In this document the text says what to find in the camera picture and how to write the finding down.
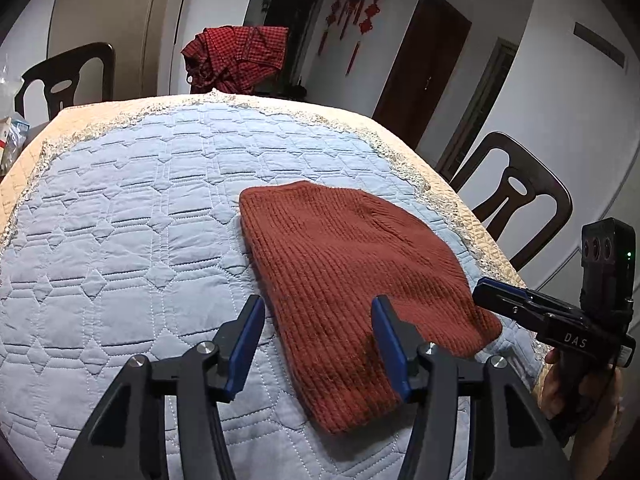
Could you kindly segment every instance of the red plaid shirt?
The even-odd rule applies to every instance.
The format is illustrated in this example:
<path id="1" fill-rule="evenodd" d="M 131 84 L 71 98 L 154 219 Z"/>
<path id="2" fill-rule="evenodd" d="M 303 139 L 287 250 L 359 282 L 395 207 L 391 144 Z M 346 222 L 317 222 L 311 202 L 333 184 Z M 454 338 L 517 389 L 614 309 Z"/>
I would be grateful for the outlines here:
<path id="1" fill-rule="evenodd" d="M 249 94 L 284 65 L 286 27 L 205 28 L 182 50 L 191 93 Z"/>

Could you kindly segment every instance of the metal screw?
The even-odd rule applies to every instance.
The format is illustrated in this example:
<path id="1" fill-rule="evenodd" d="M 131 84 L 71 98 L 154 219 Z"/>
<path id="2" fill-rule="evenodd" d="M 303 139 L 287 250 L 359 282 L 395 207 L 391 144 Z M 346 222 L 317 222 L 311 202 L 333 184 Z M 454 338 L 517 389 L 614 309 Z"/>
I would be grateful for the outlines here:
<path id="1" fill-rule="evenodd" d="M 433 355 L 438 351 L 438 345 L 436 343 L 426 343 L 422 346 L 422 355 Z"/>
<path id="2" fill-rule="evenodd" d="M 198 352 L 201 354 L 210 354 L 216 349 L 213 341 L 203 341 L 197 346 Z"/>
<path id="3" fill-rule="evenodd" d="M 134 368 L 140 368 L 145 363 L 146 358 L 143 355 L 134 355 L 129 358 L 127 364 Z"/>
<path id="4" fill-rule="evenodd" d="M 489 362 L 494 368 L 504 368 L 507 365 L 507 359 L 505 359 L 501 355 L 492 355 L 489 359 Z"/>

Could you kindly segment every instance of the dark brown chair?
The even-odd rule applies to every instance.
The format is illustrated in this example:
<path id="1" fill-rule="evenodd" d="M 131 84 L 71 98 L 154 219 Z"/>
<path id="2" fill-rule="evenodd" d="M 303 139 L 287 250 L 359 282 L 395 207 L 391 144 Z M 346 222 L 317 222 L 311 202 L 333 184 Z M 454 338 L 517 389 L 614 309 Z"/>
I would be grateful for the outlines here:
<path id="1" fill-rule="evenodd" d="M 62 54 L 45 59 L 32 66 L 24 73 L 24 84 L 15 97 L 15 111 L 24 117 L 24 93 L 34 81 L 44 83 L 44 97 L 49 107 L 49 119 L 52 120 L 62 108 L 74 105 L 74 95 L 80 81 L 80 69 L 91 59 L 102 61 L 102 100 L 113 99 L 113 72 L 115 70 L 115 54 L 109 43 L 89 43 Z M 51 89 L 63 81 L 71 85 L 58 91 Z"/>
<path id="2" fill-rule="evenodd" d="M 500 211 L 491 220 L 487 231 L 498 240 L 504 231 L 509 218 L 517 209 L 533 202 L 538 195 L 549 195 L 556 200 L 556 213 L 553 218 L 533 237 L 521 250 L 511 259 L 511 265 L 516 270 L 520 270 L 531 259 L 538 254 L 542 248 L 549 243 L 549 240 L 556 236 L 558 231 L 567 223 L 574 204 L 567 188 L 551 173 L 542 162 L 526 148 L 521 146 L 510 136 L 501 132 L 488 134 L 480 143 L 478 148 L 472 153 L 466 164 L 458 171 L 451 181 L 451 187 L 455 192 L 459 192 L 465 182 L 478 168 L 480 163 L 488 153 L 498 148 L 509 155 L 509 165 L 502 173 L 498 189 L 487 200 L 482 202 L 473 210 L 479 221 L 484 222 L 491 216 L 507 199 Z M 510 183 L 509 178 L 519 180 L 527 190 L 526 194 L 520 193 Z"/>

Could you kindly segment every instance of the red knit beanie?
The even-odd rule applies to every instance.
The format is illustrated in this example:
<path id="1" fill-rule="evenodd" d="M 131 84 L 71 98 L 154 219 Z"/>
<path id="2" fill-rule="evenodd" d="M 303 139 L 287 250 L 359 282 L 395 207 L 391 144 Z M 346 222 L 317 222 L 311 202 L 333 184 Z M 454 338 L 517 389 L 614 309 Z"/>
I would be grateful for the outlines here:
<path id="1" fill-rule="evenodd" d="M 372 334 L 376 295 L 456 356 L 472 357 L 500 335 L 446 243 L 385 200 L 295 182 L 245 189 L 240 213 L 294 384 L 331 433 L 399 403 Z"/>

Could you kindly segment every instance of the light blue quilt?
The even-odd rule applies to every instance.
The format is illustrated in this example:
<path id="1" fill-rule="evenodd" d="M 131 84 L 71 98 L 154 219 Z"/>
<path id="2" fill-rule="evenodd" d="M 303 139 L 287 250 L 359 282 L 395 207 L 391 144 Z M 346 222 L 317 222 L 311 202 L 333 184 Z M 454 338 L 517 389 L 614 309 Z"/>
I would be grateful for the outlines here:
<path id="1" fill-rule="evenodd" d="M 296 180 L 363 189 L 423 220 L 472 255 L 414 188 L 356 134 L 227 104 L 175 108 L 81 142 L 43 174 L 2 255 L 0 427 L 38 480 L 56 477 L 126 360 L 182 354 L 211 338 L 258 292 L 238 195 Z M 500 352 L 532 384 L 530 335 L 504 323 L 478 354 Z M 463 478 L 468 402 L 460 400 L 452 478 Z M 239 480 L 395 479 L 413 412 L 343 436 L 308 420 L 268 317 L 245 389 L 220 405 Z M 166 403 L 172 478 L 181 478 L 175 399 Z"/>

